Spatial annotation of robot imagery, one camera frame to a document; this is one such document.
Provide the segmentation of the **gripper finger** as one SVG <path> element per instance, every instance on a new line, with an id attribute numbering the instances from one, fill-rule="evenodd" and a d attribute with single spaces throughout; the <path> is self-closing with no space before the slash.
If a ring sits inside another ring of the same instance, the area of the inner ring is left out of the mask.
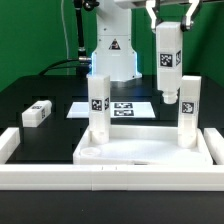
<path id="1" fill-rule="evenodd" d="M 162 23 L 162 19 L 158 17 L 160 10 L 160 0 L 147 0 L 146 10 L 151 18 L 151 30 L 156 32 L 156 27 Z"/>
<path id="2" fill-rule="evenodd" d="M 188 4 L 189 8 L 181 21 L 181 30 L 183 32 L 189 31 L 192 28 L 194 18 L 201 9 L 202 0 L 188 0 Z"/>

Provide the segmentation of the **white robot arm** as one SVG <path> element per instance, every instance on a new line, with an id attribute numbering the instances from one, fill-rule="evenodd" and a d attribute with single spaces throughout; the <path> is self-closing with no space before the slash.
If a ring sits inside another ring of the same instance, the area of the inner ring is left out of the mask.
<path id="1" fill-rule="evenodd" d="M 97 47 L 91 55 L 92 75 L 109 75 L 115 83 L 125 84 L 138 80 L 137 53 L 131 44 L 131 10 L 145 8 L 151 19 L 151 30 L 160 23 L 157 16 L 160 6 L 188 4 L 181 21 L 184 31 L 191 29 L 199 7 L 204 3 L 224 0 L 83 0 L 86 10 L 96 9 Z"/>

